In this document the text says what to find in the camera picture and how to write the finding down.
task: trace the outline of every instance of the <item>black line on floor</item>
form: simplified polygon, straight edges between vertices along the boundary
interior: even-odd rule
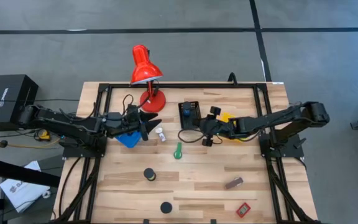
[[[259,55],[260,55],[260,59],[263,61],[262,66],[264,70],[265,81],[271,82],[272,76],[270,75],[269,63],[267,61],[264,38],[262,36],[262,32],[259,24],[259,17],[258,17],[258,11],[256,10],[255,0],[249,0],[249,4],[251,6],[252,18],[254,20],[254,25],[255,25],[255,33],[256,33],[256,40],[258,42]]]
[[[155,28],[155,29],[73,29],[73,30],[0,30],[0,34],[168,34],[168,33],[255,32],[247,27]]]
[[[262,28],[262,32],[358,32],[358,27]]]

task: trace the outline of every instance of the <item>green object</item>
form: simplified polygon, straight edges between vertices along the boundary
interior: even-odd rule
[[[177,150],[173,153],[173,156],[175,159],[180,159],[182,154],[181,154],[181,142],[178,142],[178,146],[177,146]]]

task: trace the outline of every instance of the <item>wooden tabletop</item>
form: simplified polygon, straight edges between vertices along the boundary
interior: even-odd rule
[[[78,116],[91,113],[98,85],[98,82],[84,83]],[[284,85],[267,83],[267,86],[272,110],[287,108]],[[122,111],[122,99],[129,93],[134,96],[134,104],[138,105],[144,91],[141,88],[114,89],[110,111]],[[209,113],[211,106],[220,107],[222,113],[257,116],[252,90],[163,88],[162,91],[167,104],[157,118],[162,119],[160,126],[167,141],[162,142],[154,131],[148,141],[140,141],[133,149],[126,148],[116,139],[109,140],[106,155],[101,159],[92,223],[142,223],[145,218],[151,223],[209,223],[210,219],[217,219],[218,223],[274,223],[266,163],[260,155],[257,139],[251,142],[224,139],[222,144],[212,147],[202,146],[201,141],[183,143],[183,157],[179,160],[173,157],[179,142],[178,103],[199,101],[202,117]],[[200,133],[197,132],[183,133],[183,138],[198,136]],[[75,160],[65,161],[58,195]],[[78,192],[83,161],[77,163],[68,179],[63,210]],[[283,163],[290,193],[306,214],[317,219],[305,168],[292,158],[284,158]],[[148,167],[156,171],[157,179],[153,182],[143,176]],[[224,185],[236,177],[242,177],[244,183],[225,190]],[[279,197],[282,211],[285,211],[281,194]],[[54,206],[56,214],[58,202],[59,197]],[[172,204],[171,213],[160,211],[162,202]],[[244,202],[250,205],[251,210],[244,218],[239,218],[236,210]],[[88,194],[84,197],[81,218],[85,217],[87,203]]]

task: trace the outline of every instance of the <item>gray carpet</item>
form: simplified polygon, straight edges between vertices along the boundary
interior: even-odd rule
[[[358,27],[358,1],[256,0],[262,28]],[[0,29],[125,29],[253,27],[240,0],[0,0]],[[358,32],[263,33],[272,80],[285,82],[290,101],[321,101],[331,122],[301,134],[319,219],[358,223]],[[193,34],[0,35],[0,74],[28,74],[38,99],[79,98],[85,81],[129,81],[131,48],[145,44],[161,81],[263,81],[253,32]],[[48,102],[75,111],[75,102]],[[27,137],[12,142],[33,144]],[[1,149],[0,160],[23,165],[54,151]],[[44,222],[50,213],[11,223]]]

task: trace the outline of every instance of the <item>red desk lamp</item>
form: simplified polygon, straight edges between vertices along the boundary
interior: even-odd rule
[[[135,69],[132,73],[131,84],[147,83],[147,91],[140,97],[142,109],[146,112],[159,112],[165,106],[165,95],[162,91],[153,90],[152,82],[162,77],[162,72],[149,59],[149,51],[144,45],[136,45],[132,49],[135,60]]]

